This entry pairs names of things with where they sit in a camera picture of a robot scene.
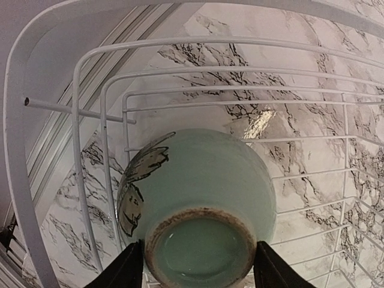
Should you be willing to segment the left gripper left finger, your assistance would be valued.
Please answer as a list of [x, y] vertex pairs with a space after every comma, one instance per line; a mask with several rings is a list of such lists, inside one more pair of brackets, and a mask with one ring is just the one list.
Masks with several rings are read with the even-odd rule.
[[143, 241], [125, 250], [86, 288], [141, 288], [143, 278]]

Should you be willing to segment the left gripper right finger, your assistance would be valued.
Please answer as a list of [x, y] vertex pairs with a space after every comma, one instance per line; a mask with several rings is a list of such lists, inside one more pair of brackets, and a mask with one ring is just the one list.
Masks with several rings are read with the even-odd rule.
[[256, 288], [315, 288], [292, 269], [265, 241], [258, 241], [254, 258]]

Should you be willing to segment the pale green cup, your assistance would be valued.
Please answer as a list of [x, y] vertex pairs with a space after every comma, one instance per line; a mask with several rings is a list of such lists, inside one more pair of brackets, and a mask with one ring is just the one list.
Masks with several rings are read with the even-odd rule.
[[130, 161], [116, 207], [125, 244], [144, 243], [144, 269], [164, 287], [231, 287], [270, 241], [275, 191], [267, 166], [214, 130], [165, 134]]

